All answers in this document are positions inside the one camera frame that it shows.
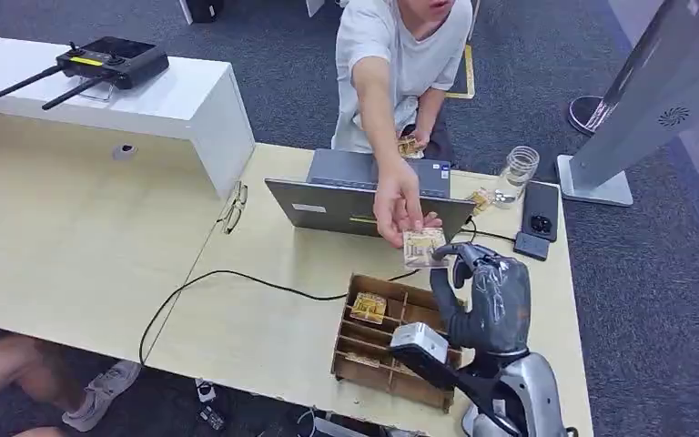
person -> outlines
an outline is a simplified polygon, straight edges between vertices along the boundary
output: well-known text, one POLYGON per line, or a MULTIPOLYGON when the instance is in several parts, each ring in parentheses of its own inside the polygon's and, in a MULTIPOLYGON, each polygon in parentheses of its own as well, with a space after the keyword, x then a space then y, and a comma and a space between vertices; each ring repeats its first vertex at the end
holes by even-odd
POLYGON ((402 231, 439 227, 422 216, 419 180, 400 156, 411 132, 424 157, 452 161, 441 116, 471 27, 470 0, 352 0, 336 36, 339 119, 331 147, 373 153, 379 168, 377 229, 393 246, 402 231))
MULTIPOLYGON (((64 412, 63 422, 87 432, 97 425, 111 402, 129 388, 140 365, 120 361, 82 388, 60 360, 58 346, 10 334, 0 339, 0 391, 12 382, 36 401, 54 404, 64 412)), ((19 437, 62 437, 56 427, 36 428, 19 437)))

floor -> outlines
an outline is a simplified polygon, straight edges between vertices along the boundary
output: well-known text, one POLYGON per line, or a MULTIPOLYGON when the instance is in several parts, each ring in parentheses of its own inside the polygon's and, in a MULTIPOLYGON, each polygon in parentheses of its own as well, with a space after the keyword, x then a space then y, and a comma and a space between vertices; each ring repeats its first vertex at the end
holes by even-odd
MULTIPOLYGON (((657 1, 481 1, 472 40, 476 97, 446 104, 458 167, 494 172, 512 147, 529 145, 542 156, 537 177, 554 181, 556 155, 586 140, 564 121, 568 102, 609 86, 657 1)), ((257 140, 327 147, 338 105, 340 10, 327 2, 308 19, 303 0, 226 4, 216 23, 186 26, 175 0, 99 0, 94 8, 81 0, 0 0, 0 36, 66 43, 116 35, 159 42, 173 56, 230 61, 257 140), (5 11, 20 19, 5 19, 5 11)), ((696 435, 699 128, 627 175, 631 208, 563 205, 595 433, 696 435)), ((67 355, 81 380, 111 362, 67 355)), ((147 371, 88 435, 203 435, 192 429, 191 384, 147 371)), ((246 393, 229 391, 228 399, 223 409, 235 427, 228 435, 259 435, 266 424, 275 435, 303 411, 246 393)), ((17 390, 0 395, 0 436, 58 423, 57 412, 17 390)))

wooden divider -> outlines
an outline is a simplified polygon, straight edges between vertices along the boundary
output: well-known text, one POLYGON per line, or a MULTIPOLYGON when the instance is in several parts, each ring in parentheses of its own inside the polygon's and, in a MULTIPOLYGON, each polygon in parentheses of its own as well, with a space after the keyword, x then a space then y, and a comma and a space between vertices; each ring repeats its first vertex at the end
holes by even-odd
MULTIPOLYGON (((432 292, 367 276, 352 276, 331 373, 338 380, 353 381, 449 412, 454 391, 433 387, 392 358, 388 351, 395 329, 415 321, 424 322, 445 336, 432 292), (381 324, 350 317, 352 304, 360 292, 374 293, 387 301, 381 324)), ((456 369, 461 363, 461 351, 449 348, 447 362, 456 369)))

yellow floor marking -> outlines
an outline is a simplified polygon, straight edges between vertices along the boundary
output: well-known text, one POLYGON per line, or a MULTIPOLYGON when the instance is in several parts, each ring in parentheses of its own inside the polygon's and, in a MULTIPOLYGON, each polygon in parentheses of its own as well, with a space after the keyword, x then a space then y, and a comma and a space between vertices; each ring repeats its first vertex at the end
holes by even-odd
POLYGON ((446 93, 446 97, 466 98, 475 97, 475 79, 472 72, 472 47, 465 45, 465 79, 467 82, 467 93, 446 93))

wooden table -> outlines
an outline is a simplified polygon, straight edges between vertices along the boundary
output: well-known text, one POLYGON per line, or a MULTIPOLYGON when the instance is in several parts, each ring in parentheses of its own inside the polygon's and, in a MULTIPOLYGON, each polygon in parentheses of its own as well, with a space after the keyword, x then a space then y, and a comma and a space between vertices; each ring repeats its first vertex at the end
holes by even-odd
MULTIPOLYGON (((307 150, 257 145, 243 174, 249 189, 240 222, 230 235, 213 230, 190 276, 235 269, 330 296, 346 292, 353 272, 382 279, 401 274, 400 252, 382 239, 291 225, 263 178, 303 180, 311 157, 307 150)), ((455 171, 451 193, 463 198, 478 187, 491 187, 493 180, 455 171)), ((481 230, 513 237, 520 217, 519 206, 495 208, 478 216, 476 223, 481 230)), ((590 436, 593 427, 561 210, 558 232, 547 261, 523 258, 532 275, 530 347, 543 354, 556 372, 566 425, 590 436)), ((509 242, 476 241, 512 254, 509 242)), ((429 287, 427 274, 406 281, 429 287)), ((466 298, 469 290, 466 286, 458 294, 466 298)), ((329 371, 343 303, 305 300, 234 276, 211 277, 181 293, 147 364, 364 421, 439 437, 462 435, 460 419, 469 401, 461 393, 447 415, 334 379, 329 371)))
POLYGON ((0 114, 0 328, 137 361, 222 208, 187 140, 0 114))

